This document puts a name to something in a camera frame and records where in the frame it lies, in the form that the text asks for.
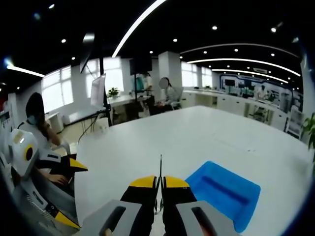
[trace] hand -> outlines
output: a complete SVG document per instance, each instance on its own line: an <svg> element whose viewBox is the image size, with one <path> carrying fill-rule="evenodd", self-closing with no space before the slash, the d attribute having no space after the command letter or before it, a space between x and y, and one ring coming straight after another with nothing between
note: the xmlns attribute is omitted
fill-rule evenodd
<svg viewBox="0 0 315 236"><path fill-rule="evenodd" d="M59 184L67 184L68 179L62 175L51 175L49 174L47 177L51 182L59 183Z"/></svg>

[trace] potted plant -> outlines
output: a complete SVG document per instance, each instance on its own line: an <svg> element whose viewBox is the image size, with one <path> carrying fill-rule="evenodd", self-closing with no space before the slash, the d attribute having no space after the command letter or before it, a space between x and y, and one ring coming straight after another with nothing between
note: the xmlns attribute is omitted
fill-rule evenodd
<svg viewBox="0 0 315 236"><path fill-rule="evenodd" d="M109 96L109 97L112 97L112 98L117 98L118 93L119 93L118 88L112 87L112 88L108 91L108 96Z"/></svg>
<svg viewBox="0 0 315 236"><path fill-rule="evenodd" d="M306 118L304 123L302 124L302 134L301 137L306 133L309 137L309 149L313 148L315 149L315 119L314 119L315 113L312 114L311 118ZM313 157L313 176L315 176L315 154Z"/></svg>

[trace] person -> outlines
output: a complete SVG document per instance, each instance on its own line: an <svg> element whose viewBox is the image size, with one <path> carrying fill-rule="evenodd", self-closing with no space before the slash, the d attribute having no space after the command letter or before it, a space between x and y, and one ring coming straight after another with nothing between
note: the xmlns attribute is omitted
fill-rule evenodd
<svg viewBox="0 0 315 236"><path fill-rule="evenodd" d="M50 148L50 142L57 146L61 144L60 138L45 121L43 99L39 93L35 92L30 96L26 104L26 116L26 121L22 122L18 129L31 132L35 136L39 148ZM59 168L38 170L53 184L73 195L73 191L65 188L65 186L67 186L74 173L65 173L64 170Z"/></svg>
<svg viewBox="0 0 315 236"><path fill-rule="evenodd" d="M258 99L264 99L265 96L266 96L266 90L265 90L265 86L262 85L259 89L258 89L258 92L257 92L257 96L258 96Z"/></svg>
<svg viewBox="0 0 315 236"><path fill-rule="evenodd" d="M153 89L151 75L148 72L142 73L142 80L143 80L144 90L147 91L148 96L151 96L152 89Z"/></svg>
<svg viewBox="0 0 315 236"><path fill-rule="evenodd" d="M164 77L162 80L165 79L168 83L168 86L166 89L163 89L163 95L165 97L164 101L157 102L154 106L151 108L149 107L150 115L157 115L163 112L172 111L172 103L178 102L180 99L179 94L175 91L173 86L171 85L169 78Z"/></svg>

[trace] curved led light strip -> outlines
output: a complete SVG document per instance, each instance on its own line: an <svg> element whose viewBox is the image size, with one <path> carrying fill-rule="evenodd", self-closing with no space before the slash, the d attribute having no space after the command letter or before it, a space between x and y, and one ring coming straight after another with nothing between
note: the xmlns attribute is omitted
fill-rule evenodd
<svg viewBox="0 0 315 236"><path fill-rule="evenodd" d="M268 78L271 78L271 79L279 80L279 81L284 82L284 83L286 83L286 84L289 83L288 81L279 79L279 78L277 78L277 77L273 77L273 76L270 76L270 75L264 75L264 74L260 74L260 73L256 73L256 72L251 72L251 71L245 71L245 70L212 69L212 71L229 71L229 72L247 73L247 74L252 74L252 75L260 75L260 76L265 76L265 77L268 77Z"/></svg>
<svg viewBox="0 0 315 236"><path fill-rule="evenodd" d="M272 64L272 63L265 62L265 61L260 61L260 60L250 60L250 59L240 59L240 58L217 58L217 59L192 60L192 61L189 61L188 63L190 64L190 63L197 63L197 62L217 61L217 60L237 60L237 61L256 62L256 63L261 63L261 64L275 66L275 67L278 67L280 69L283 69L283 70L286 70L288 72L291 72L292 74L295 74L297 76L301 76L299 73L296 73L295 71L290 70L288 68L285 68L283 66Z"/></svg>
<svg viewBox="0 0 315 236"><path fill-rule="evenodd" d="M28 73L28 74L31 74L31 75L36 75L36 76L39 76L39 77L44 77L44 75L42 75L42 74L30 71L30 70L22 69L22 68L14 66L14 65L7 65L6 68L9 69L9 70L16 70L16 71Z"/></svg>
<svg viewBox="0 0 315 236"><path fill-rule="evenodd" d="M126 43L127 39L130 37L130 35L134 32L134 30L141 24L141 22L150 15L155 9L157 9L162 3L164 3L166 0L156 0L147 10L145 10L141 16L133 23L133 25L130 27L130 29L127 31L127 33L124 35L123 39L118 44L116 50L114 51L114 54L112 55L113 58L115 58L120 51L120 49L123 47L124 43Z"/></svg>
<svg viewBox="0 0 315 236"><path fill-rule="evenodd" d="M188 51L184 51L184 52L181 52L181 54L183 53L189 53L189 52L193 52L193 51L198 51L198 50L202 50L202 49L206 49L206 48L216 48L216 47L224 47L224 46L242 46L242 45L248 45L248 46L257 46L257 47L266 47L266 48L272 48L272 49L275 49L275 50L278 50L278 51L282 51L284 53L288 53L296 58L299 58L299 56L289 52L289 51L286 51L284 49L281 49L281 48L276 48L276 47L273 47L273 46L269 46L269 45L264 45L264 44L257 44L257 43L225 43L225 44L216 44L216 45L210 45L210 46L205 46L205 47L201 47L201 48L194 48L194 49L190 49Z"/></svg>

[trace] white pillar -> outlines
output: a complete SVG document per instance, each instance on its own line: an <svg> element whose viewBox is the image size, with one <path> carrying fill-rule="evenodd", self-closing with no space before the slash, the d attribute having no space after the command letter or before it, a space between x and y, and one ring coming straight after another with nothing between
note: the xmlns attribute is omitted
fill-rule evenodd
<svg viewBox="0 0 315 236"><path fill-rule="evenodd" d="M169 78L172 86L182 87L182 66L180 55L164 52L158 56L159 76Z"/></svg>
<svg viewBox="0 0 315 236"><path fill-rule="evenodd" d="M301 70L303 77L303 113L306 117L311 117L315 112L315 85L309 72L309 63L307 56L303 56Z"/></svg>

